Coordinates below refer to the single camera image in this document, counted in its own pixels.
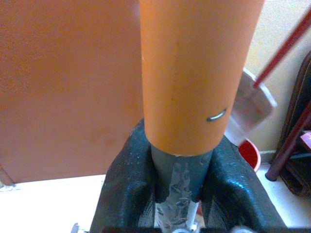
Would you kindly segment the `white mop head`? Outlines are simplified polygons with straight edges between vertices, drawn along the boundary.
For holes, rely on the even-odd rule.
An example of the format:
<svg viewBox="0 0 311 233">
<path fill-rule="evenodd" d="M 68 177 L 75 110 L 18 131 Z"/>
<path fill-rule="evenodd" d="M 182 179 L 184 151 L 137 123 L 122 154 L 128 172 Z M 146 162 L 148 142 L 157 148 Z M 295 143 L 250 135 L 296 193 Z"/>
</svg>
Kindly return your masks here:
<svg viewBox="0 0 311 233">
<path fill-rule="evenodd" d="M 239 146 L 247 136 L 268 119 L 277 107 L 269 89 L 261 83 L 253 87 L 256 76 L 244 68 L 236 93 L 229 122 L 225 131 L 227 139 Z"/>
</svg>

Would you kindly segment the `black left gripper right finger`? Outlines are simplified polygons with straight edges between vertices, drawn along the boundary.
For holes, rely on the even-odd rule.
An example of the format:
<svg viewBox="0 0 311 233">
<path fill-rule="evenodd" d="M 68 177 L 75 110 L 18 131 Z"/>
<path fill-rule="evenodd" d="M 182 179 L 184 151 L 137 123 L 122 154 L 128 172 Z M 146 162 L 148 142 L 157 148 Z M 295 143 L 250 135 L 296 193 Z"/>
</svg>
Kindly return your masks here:
<svg viewBox="0 0 311 233">
<path fill-rule="evenodd" d="M 213 150 L 201 203 L 207 228 L 246 226 L 259 232 L 286 227 L 255 171 L 226 137 Z"/>
</svg>

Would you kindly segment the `orange broom handle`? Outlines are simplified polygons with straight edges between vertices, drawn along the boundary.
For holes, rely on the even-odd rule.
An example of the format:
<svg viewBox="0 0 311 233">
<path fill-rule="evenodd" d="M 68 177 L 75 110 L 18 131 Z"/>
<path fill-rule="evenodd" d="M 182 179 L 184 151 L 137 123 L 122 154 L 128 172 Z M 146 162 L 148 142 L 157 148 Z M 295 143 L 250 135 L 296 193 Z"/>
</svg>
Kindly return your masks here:
<svg viewBox="0 0 311 233">
<path fill-rule="evenodd" d="M 139 0 L 155 227 L 188 232 L 264 0 Z"/>
</svg>

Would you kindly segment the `orange door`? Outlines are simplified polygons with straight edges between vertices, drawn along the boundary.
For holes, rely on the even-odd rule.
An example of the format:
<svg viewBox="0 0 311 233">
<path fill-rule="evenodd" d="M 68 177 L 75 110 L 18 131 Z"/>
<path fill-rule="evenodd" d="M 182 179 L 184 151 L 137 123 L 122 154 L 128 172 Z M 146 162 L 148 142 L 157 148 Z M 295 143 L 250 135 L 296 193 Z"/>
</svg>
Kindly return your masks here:
<svg viewBox="0 0 311 233">
<path fill-rule="evenodd" d="M 103 174 L 141 118 L 138 0 L 0 0 L 0 181 Z"/>
</svg>

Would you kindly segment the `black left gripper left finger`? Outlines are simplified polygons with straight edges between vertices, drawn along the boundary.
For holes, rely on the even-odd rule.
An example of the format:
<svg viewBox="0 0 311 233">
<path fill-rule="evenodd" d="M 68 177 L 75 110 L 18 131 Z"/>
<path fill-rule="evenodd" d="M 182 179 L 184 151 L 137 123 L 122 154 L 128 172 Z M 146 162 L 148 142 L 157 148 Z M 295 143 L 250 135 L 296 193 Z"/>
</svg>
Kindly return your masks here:
<svg viewBox="0 0 311 233">
<path fill-rule="evenodd" d="M 110 165 L 89 233 L 155 233 L 156 171 L 144 121 Z"/>
</svg>

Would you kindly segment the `dark brown wooden furniture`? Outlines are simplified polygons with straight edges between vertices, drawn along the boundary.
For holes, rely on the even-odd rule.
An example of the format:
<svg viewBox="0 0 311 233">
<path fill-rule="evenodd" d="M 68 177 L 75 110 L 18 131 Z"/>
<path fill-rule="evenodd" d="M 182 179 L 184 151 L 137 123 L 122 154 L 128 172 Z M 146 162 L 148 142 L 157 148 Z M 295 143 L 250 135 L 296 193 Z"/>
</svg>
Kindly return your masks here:
<svg viewBox="0 0 311 233">
<path fill-rule="evenodd" d="M 280 177 L 293 194 L 311 199 L 311 51 L 297 74 L 277 150 L 265 177 L 270 181 Z"/>
</svg>

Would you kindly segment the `red plastic bucket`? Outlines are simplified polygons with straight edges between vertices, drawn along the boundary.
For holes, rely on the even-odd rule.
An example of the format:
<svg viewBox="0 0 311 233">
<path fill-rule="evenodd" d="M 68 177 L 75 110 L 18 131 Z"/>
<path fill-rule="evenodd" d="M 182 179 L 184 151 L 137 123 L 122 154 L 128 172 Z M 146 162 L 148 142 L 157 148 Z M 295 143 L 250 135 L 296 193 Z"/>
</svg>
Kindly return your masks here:
<svg viewBox="0 0 311 233">
<path fill-rule="evenodd" d="M 257 172 L 261 165 L 261 155 L 258 148 L 249 139 L 245 139 L 239 146 L 238 150 L 244 160 Z"/>
</svg>

